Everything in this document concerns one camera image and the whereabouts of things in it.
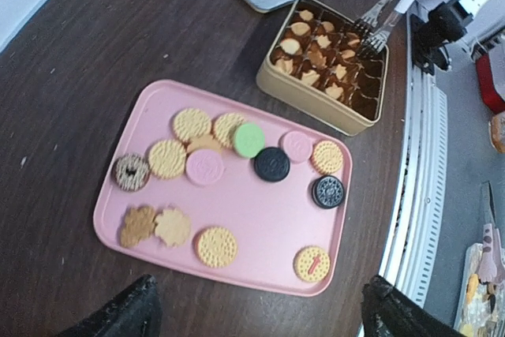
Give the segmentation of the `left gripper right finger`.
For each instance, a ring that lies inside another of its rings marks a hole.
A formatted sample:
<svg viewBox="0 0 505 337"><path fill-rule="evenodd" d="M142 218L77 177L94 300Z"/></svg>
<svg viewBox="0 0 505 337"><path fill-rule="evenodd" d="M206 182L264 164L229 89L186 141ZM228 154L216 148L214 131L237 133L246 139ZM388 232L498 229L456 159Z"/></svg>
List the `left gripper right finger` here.
<svg viewBox="0 0 505 337"><path fill-rule="evenodd" d="M425 312L380 275L374 275L363 286L362 295L361 319L365 337L462 336Z"/></svg>

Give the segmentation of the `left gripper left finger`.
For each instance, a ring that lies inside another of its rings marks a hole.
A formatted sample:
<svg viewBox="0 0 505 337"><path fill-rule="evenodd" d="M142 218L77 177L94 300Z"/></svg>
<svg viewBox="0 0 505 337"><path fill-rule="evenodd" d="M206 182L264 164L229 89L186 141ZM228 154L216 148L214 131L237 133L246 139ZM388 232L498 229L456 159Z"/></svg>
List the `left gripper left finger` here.
<svg viewBox="0 0 505 337"><path fill-rule="evenodd" d="M101 309L58 335L158 336L161 323L157 282L152 275L142 275Z"/></svg>

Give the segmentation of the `green sandwich cookie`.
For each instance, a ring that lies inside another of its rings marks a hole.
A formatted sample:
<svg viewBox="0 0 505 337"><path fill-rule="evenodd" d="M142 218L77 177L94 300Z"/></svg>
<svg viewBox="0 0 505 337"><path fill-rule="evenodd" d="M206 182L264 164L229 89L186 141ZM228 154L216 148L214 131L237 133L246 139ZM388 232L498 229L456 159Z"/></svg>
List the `green sandwich cookie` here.
<svg viewBox="0 0 505 337"><path fill-rule="evenodd" d="M236 128L233 146L239 156L252 159L265 147L264 132L258 125L246 122Z"/></svg>

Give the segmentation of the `metal serving tongs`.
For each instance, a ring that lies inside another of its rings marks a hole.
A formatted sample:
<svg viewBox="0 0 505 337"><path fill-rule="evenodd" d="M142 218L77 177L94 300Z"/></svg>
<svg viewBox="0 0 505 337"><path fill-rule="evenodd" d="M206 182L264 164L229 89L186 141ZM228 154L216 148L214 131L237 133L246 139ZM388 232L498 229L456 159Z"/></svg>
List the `metal serving tongs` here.
<svg viewBox="0 0 505 337"><path fill-rule="evenodd" d="M392 29L415 0L379 0L355 20L352 30L361 38L357 56L368 59L379 54L387 44Z"/></svg>

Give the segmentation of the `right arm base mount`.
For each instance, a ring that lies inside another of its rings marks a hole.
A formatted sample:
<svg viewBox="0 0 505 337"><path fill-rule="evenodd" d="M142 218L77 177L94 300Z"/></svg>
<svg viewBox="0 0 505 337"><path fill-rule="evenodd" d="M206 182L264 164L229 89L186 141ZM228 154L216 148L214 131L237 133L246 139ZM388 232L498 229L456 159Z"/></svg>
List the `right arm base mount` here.
<svg viewBox="0 0 505 337"><path fill-rule="evenodd" d="M472 20L473 14L463 7L460 0L441 2L428 13L427 21L412 15L413 64L432 76L435 75L435 67L448 71L451 60L446 45L460 40Z"/></svg>

